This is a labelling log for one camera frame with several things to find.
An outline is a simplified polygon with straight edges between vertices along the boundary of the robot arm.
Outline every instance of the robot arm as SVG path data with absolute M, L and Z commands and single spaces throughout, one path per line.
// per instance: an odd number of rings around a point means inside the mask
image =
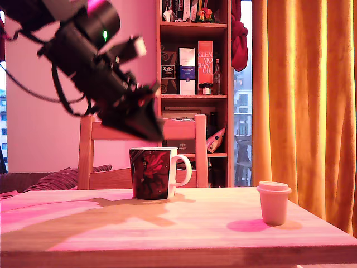
M 97 113 L 103 125 L 140 138 L 163 140 L 162 124 L 153 109 L 159 85 L 139 86 L 132 73 L 120 69 L 121 64 L 146 54 L 143 38 L 131 37 L 99 54 L 120 29 L 119 15 L 108 1 L 91 0 L 88 5 L 84 0 L 0 0 L 0 7 L 31 40 L 31 32 L 61 21 L 55 36 L 37 54 L 52 62 L 55 87 L 68 112 L 74 114 L 62 93 L 57 67 L 85 94 L 86 114 Z

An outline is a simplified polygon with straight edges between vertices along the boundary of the dark patterned mug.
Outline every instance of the dark patterned mug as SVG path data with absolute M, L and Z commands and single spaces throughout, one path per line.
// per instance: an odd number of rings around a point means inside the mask
M 186 177 L 176 181 L 176 161 L 181 159 L 186 166 Z M 187 184 L 192 175 L 189 159 L 177 155 L 174 147 L 132 148 L 130 167 L 133 196 L 138 199 L 166 199 L 175 195 L 176 187 Z

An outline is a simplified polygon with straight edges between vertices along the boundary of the small jar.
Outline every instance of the small jar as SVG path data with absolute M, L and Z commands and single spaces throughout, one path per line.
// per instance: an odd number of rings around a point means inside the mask
M 213 86 L 212 83 L 201 83 L 201 84 L 199 84 L 198 95 L 210 95 L 212 86 Z

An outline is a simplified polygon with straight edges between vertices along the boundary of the mug handle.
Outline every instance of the mug handle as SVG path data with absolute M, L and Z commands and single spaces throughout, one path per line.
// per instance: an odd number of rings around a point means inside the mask
M 178 183 L 178 182 L 175 182 L 173 183 L 172 185 L 175 186 L 175 187 L 181 187 L 181 186 L 184 186 L 185 184 L 187 184 L 190 179 L 191 179 L 191 176 L 192 176 L 192 166 L 191 166 L 191 162 L 190 160 L 184 156 L 184 155 L 176 155 L 174 156 L 171 161 L 177 161 L 178 159 L 181 159 L 184 163 L 185 163 L 185 166 L 186 166 L 186 177 L 185 179 Z

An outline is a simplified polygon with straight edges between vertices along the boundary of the cup lid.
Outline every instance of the cup lid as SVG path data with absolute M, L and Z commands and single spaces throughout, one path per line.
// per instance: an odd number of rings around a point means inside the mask
M 258 190 L 273 191 L 273 192 L 284 192 L 289 190 L 291 191 L 289 185 L 285 183 L 277 183 L 274 181 L 260 181 Z

